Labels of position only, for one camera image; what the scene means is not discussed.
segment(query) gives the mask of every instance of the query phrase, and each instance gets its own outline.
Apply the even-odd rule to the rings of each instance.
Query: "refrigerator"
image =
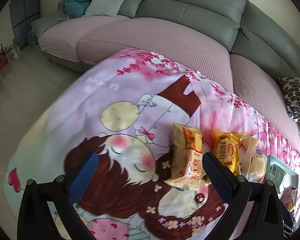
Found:
[[[31,23],[40,18],[40,1],[11,0],[10,18],[14,36],[21,49],[28,44],[27,34],[32,30]]]

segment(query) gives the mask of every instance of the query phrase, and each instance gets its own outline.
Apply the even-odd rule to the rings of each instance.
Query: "screw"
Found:
[[[63,175],[56,177],[56,182],[62,182],[65,179]]]
[[[267,179],[267,184],[268,184],[269,186],[273,186],[273,181],[270,180],[270,179]]]
[[[31,185],[33,183],[33,179],[28,179],[27,180],[27,185]]]
[[[246,180],[246,178],[244,176],[238,176],[237,180],[240,182],[244,182]]]

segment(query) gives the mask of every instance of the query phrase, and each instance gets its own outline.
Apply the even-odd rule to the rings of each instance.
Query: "pink bow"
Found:
[[[154,139],[154,134],[147,132],[147,130],[145,128],[143,128],[143,127],[140,128],[139,132],[145,134],[146,136],[148,136],[148,138],[151,141]]]

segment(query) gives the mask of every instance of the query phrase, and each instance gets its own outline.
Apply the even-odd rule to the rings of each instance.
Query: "pink sofa cover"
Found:
[[[287,114],[282,89],[256,64],[231,54],[234,93],[276,127],[300,153],[298,125]]]
[[[135,18],[94,29],[81,38],[81,60],[94,66],[127,48],[154,51],[233,92],[230,57],[217,41],[185,26],[154,18]]]
[[[95,28],[127,19],[129,18],[121,15],[117,15],[117,17],[89,16],[71,19],[48,29],[39,38],[39,45],[42,51],[51,55],[73,62],[80,62],[77,45],[85,34]]]
[[[300,152],[297,124],[286,112],[278,84],[250,60],[232,54],[193,29],[155,18],[135,18],[91,30],[78,43],[81,60],[94,66],[126,48],[154,51],[198,70],[254,107]]]

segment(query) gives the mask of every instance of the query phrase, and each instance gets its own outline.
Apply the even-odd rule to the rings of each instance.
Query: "plastic bag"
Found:
[[[213,154],[223,166],[227,166],[235,176],[240,175],[240,140],[235,133],[222,133],[216,138]]]
[[[173,123],[173,159],[171,178],[165,183],[173,187],[198,191],[202,181],[202,136],[196,128]]]
[[[241,175],[249,182],[261,182],[266,174],[267,157],[250,141],[243,163]]]

